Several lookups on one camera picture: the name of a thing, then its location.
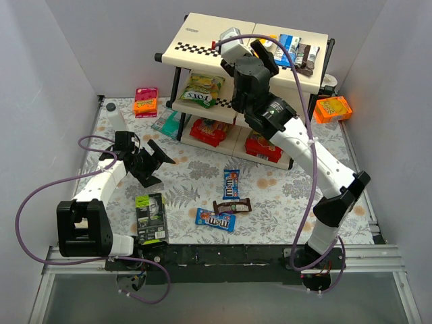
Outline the green Fox's candy bag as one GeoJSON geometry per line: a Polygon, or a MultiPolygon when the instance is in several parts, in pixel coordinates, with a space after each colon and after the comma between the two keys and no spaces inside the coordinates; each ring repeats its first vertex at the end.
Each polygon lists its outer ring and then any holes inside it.
{"type": "Polygon", "coordinates": [[[180,99],[208,109],[215,105],[224,82],[225,78],[221,76],[191,73],[180,99]]]}

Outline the red gummy candy bag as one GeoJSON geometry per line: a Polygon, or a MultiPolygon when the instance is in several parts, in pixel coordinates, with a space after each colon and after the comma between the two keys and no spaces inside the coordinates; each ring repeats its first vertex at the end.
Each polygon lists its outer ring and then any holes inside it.
{"type": "Polygon", "coordinates": [[[247,136],[244,146],[247,154],[266,161],[277,163],[282,156],[282,150],[278,146],[253,130],[247,136]]]}

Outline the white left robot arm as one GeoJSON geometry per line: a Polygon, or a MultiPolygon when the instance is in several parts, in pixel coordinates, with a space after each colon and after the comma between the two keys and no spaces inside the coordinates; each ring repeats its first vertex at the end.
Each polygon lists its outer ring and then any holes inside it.
{"type": "Polygon", "coordinates": [[[114,234],[106,205],[117,185],[131,174],[145,188],[161,182],[153,176],[163,163],[175,161],[154,140],[142,148],[133,132],[117,131],[113,143],[101,154],[96,174],[69,201],[57,206],[59,250],[63,257],[129,257],[134,252],[131,236],[114,234]]]}

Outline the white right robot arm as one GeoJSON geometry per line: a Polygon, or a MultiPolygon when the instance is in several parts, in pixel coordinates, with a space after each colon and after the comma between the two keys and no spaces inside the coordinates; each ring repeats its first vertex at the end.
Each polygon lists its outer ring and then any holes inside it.
{"type": "Polygon", "coordinates": [[[320,263],[332,250],[339,228],[352,210],[370,175],[354,172],[338,161],[313,137],[310,121],[302,121],[292,107],[269,90],[269,81],[279,68],[273,54],[251,34],[250,47],[243,35],[229,36],[214,44],[222,56],[222,68],[234,80],[232,108],[244,116],[248,126],[271,144],[287,153],[312,178],[310,197],[304,212],[317,220],[304,246],[305,261],[290,255],[290,266],[297,271],[320,263]]]}

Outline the teal tissue packet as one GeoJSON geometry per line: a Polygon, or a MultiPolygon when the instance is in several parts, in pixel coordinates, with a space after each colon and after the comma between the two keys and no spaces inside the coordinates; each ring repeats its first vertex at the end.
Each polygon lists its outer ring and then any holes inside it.
{"type": "Polygon", "coordinates": [[[182,112],[167,108],[151,126],[152,129],[176,139],[180,126],[182,112]]]}

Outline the blue m&m bag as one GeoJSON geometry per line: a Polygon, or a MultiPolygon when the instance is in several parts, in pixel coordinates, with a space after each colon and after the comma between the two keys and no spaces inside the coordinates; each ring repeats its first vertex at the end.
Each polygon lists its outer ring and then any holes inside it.
{"type": "Polygon", "coordinates": [[[215,214],[212,211],[197,208],[195,224],[207,225],[219,230],[233,232],[236,224],[236,216],[228,213],[215,214]]]}
{"type": "Polygon", "coordinates": [[[225,169],[223,171],[223,200],[239,199],[238,180],[239,169],[225,169]]]}

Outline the yellow candy wrapper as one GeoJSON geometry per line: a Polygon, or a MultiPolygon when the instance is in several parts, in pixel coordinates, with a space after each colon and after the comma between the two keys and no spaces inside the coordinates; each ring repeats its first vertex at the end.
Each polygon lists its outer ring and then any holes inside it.
{"type": "MultiPolygon", "coordinates": [[[[274,34],[268,35],[268,37],[271,39],[275,39],[275,40],[277,39],[277,36],[274,34]]],[[[261,38],[260,42],[263,44],[264,48],[266,48],[267,50],[269,50],[274,45],[273,41],[266,39],[266,38],[261,38]]]]}

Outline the brown chocolate bar wrapper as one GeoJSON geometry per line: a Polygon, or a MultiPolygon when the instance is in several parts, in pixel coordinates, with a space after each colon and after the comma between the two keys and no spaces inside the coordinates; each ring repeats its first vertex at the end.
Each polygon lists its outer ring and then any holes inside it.
{"type": "Polygon", "coordinates": [[[238,199],[234,201],[225,201],[221,203],[213,202],[213,209],[216,214],[220,213],[248,213],[252,211],[249,198],[238,199]]]}

